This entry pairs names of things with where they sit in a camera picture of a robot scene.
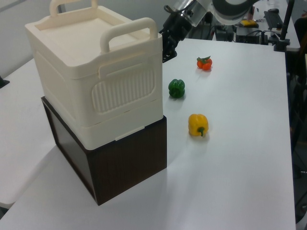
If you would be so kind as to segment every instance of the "box handle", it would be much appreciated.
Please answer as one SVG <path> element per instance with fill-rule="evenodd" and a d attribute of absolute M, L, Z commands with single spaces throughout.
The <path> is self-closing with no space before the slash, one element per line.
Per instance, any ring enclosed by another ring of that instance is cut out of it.
<path fill-rule="evenodd" d="M 58 6 L 70 2 L 75 2 L 75 1 L 80 1 L 80 0 L 52 0 L 50 5 L 49 5 L 49 11 L 51 17 L 56 17 L 58 15 Z M 98 7 L 98 0 L 91 0 L 92 1 L 92 7 L 97 8 Z"/>
<path fill-rule="evenodd" d="M 150 39 L 158 37 L 157 25 L 155 21 L 151 18 L 141 18 L 129 23 L 123 23 L 113 26 L 111 29 L 105 31 L 100 38 L 101 53 L 108 53 L 110 51 L 109 42 L 112 38 L 129 34 L 145 28 L 149 28 Z"/>

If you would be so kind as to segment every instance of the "table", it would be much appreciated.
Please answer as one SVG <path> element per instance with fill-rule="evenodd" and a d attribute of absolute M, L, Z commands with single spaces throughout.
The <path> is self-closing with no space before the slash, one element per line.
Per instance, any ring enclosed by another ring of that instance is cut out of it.
<path fill-rule="evenodd" d="M 34 60 L 0 89 L 0 207 L 10 208 L 48 162 L 55 146 Z"/>
<path fill-rule="evenodd" d="M 177 53 L 163 64 L 167 169 L 97 206 L 55 147 L 0 229 L 294 230 L 284 53 L 193 39 Z M 208 55 L 212 71 L 197 69 Z M 182 99 L 169 97 L 175 78 Z M 204 138 L 188 134 L 192 113 L 209 120 Z"/>
<path fill-rule="evenodd" d="M 268 24 L 264 18 L 264 11 L 277 8 L 279 9 L 280 18 L 282 19 L 282 21 L 284 21 L 288 3 L 286 2 L 286 0 L 259 0 L 254 4 L 254 6 L 255 6 L 255 11 L 253 19 L 264 19 L 263 22 L 258 22 L 258 25 L 259 25 L 259 30 L 265 31 L 268 30 Z M 290 45 L 287 46 L 286 49 L 287 51 L 297 52 L 300 49 L 300 44 L 297 39 L 296 31 L 294 28 L 294 22 L 292 21 L 292 19 L 289 22 L 286 39 L 290 39 Z"/>

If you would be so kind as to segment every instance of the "ribbed panel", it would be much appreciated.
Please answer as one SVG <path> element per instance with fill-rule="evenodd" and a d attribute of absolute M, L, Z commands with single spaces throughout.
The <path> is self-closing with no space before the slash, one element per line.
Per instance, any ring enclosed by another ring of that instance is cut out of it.
<path fill-rule="evenodd" d="M 106 112 L 149 95 L 154 90 L 154 72 L 141 68 L 107 78 L 92 91 L 97 112 Z"/>

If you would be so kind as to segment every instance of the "plastic container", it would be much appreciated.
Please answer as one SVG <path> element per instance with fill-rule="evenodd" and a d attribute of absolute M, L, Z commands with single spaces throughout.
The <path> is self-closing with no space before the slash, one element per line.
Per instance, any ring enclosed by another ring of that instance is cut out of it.
<path fill-rule="evenodd" d="M 88 150 L 163 118 L 162 36 L 150 18 L 131 21 L 97 6 L 27 24 L 45 97 Z"/>

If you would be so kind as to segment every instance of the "wooden box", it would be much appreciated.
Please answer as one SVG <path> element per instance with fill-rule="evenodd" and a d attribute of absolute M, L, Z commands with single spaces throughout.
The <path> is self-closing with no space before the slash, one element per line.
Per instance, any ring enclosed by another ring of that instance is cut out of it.
<path fill-rule="evenodd" d="M 98 205 L 166 168 L 166 117 L 134 134 L 87 150 L 42 97 L 55 142 Z"/>

